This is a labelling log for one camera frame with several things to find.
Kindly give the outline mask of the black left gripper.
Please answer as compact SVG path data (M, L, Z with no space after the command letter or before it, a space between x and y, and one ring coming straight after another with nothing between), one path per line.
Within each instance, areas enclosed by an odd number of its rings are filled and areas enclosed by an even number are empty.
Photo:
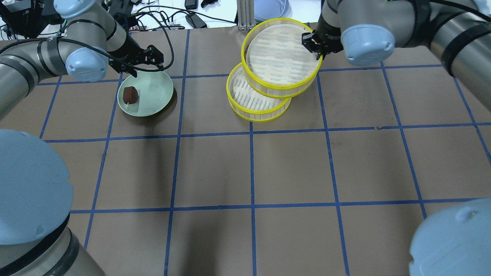
M140 64L153 65L158 69L164 68L164 55L154 45L149 45L147 49L131 45L122 46L109 54L115 58L109 61L109 66L118 73L137 75L134 67Z

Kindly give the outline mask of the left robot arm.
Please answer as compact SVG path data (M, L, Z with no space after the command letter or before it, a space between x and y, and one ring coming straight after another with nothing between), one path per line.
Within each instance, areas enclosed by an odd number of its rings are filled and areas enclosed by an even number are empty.
M1 118L40 81L70 75L98 82L110 66L136 77L139 64L168 68L154 46L142 49L100 0L55 0L68 34L1 49ZM58 153L38 136L1 129L1 275L103 276L69 229L73 188Z

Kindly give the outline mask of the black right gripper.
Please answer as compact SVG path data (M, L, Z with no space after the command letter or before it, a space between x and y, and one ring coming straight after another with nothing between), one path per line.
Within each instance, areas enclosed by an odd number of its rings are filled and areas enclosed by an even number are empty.
M302 46L314 53L319 61L330 53L344 50L341 42L341 29L329 23L317 23L312 33L302 33Z

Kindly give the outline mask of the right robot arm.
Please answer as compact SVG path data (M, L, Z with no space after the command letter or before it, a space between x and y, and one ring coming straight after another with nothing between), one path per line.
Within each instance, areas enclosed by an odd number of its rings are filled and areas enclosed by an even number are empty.
M451 76L490 109L490 11L485 0L326 0L302 45L321 58L344 51L372 65L395 48L426 46ZM490 199L428 216L410 245L411 276L489 276Z

